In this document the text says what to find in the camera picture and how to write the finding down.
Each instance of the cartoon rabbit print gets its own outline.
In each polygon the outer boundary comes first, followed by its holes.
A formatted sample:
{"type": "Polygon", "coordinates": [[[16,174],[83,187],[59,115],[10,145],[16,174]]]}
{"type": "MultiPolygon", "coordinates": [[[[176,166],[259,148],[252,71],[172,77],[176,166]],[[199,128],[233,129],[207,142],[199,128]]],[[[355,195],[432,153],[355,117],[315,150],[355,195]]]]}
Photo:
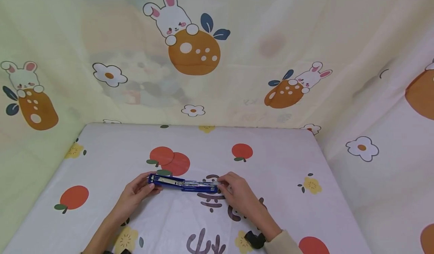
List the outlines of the cartoon rabbit print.
{"type": "Polygon", "coordinates": [[[178,6],[178,0],[163,0],[165,6],[160,8],[155,3],[146,3],[143,6],[143,13],[157,22],[157,27],[166,38],[166,45],[176,44],[175,34],[186,29],[190,35],[199,32],[199,27],[191,23],[183,8],[178,6]]]}
{"type": "Polygon", "coordinates": [[[299,83],[300,85],[303,86],[301,92],[303,94],[306,94],[310,91],[310,89],[314,85],[319,83],[321,79],[329,76],[332,73],[330,69],[320,72],[321,68],[322,68],[321,62],[314,62],[309,71],[305,71],[301,73],[299,76],[295,77],[295,79],[288,80],[288,83],[290,85],[296,85],[297,83],[299,83]]]}
{"type": "Polygon", "coordinates": [[[19,97],[26,97],[24,89],[33,88],[36,93],[44,91],[44,87],[39,84],[38,76],[35,73],[37,68],[35,62],[26,62],[22,69],[19,69],[17,65],[9,61],[2,62],[0,66],[9,74],[9,80],[11,80],[12,85],[17,90],[19,97]]]}

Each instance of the white flower print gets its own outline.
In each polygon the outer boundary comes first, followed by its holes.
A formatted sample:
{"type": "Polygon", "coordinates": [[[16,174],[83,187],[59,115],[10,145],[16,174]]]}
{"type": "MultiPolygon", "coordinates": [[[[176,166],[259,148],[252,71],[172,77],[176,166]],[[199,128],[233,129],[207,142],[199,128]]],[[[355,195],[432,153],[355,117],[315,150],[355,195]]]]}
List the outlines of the white flower print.
{"type": "Polygon", "coordinates": [[[194,106],[194,105],[186,105],[184,106],[184,109],[181,110],[184,114],[188,114],[188,116],[195,117],[195,116],[202,116],[205,114],[205,111],[203,110],[203,106],[194,106]]]}
{"type": "Polygon", "coordinates": [[[321,127],[320,127],[320,126],[313,125],[313,124],[306,124],[306,125],[305,125],[303,128],[301,128],[301,129],[305,129],[305,130],[311,131],[311,132],[313,133],[313,135],[317,135],[318,132],[319,132],[319,130],[321,129],[321,127]]]}
{"type": "Polygon", "coordinates": [[[372,161],[372,157],[379,154],[379,148],[366,136],[360,136],[356,140],[346,143],[348,152],[354,156],[360,156],[365,162],[372,161]]]}
{"type": "Polygon", "coordinates": [[[117,121],[117,120],[109,120],[109,119],[103,119],[103,122],[104,123],[122,123],[122,122],[117,121]]]}
{"type": "Polygon", "coordinates": [[[111,87],[119,86],[119,83],[126,83],[128,78],[122,74],[122,71],[117,66],[105,66],[102,63],[94,63],[93,75],[101,82],[107,83],[111,87]]]}

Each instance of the beige sleeve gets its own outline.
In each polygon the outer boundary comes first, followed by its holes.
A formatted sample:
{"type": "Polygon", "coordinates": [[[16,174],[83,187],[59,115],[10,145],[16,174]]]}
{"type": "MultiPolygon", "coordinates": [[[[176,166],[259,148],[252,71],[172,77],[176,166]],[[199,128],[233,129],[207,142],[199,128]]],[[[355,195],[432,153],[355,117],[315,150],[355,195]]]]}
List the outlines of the beige sleeve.
{"type": "Polygon", "coordinates": [[[265,243],[267,254],[303,254],[297,243],[289,236],[288,231],[283,230],[271,242],[265,243]]]}

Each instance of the curtain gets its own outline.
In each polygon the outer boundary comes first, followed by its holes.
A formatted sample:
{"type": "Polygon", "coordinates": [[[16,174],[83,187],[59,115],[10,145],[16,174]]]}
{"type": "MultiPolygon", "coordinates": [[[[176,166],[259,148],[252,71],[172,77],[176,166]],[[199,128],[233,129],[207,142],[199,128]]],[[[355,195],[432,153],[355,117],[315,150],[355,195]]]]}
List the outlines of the curtain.
{"type": "Polygon", "coordinates": [[[308,129],[371,249],[430,253],[433,5],[0,0],[0,249],[83,126],[121,122],[308,129]]]}

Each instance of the left hand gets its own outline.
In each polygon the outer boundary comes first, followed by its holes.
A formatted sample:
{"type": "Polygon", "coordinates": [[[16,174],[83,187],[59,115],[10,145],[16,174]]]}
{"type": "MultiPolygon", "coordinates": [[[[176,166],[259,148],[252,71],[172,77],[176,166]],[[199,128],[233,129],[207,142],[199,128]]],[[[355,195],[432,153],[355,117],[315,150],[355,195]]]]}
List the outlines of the left hand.
{"type": "Polygon", "coordinates": [[[149,175],[155,173],[157,172],[151,171],[140,174],[132,182],[128,183],[108,217],[121,224],[134,212],[142,200],[159,194],[163,190],[161,186],[153,183],[148,184],[149,175]]]}

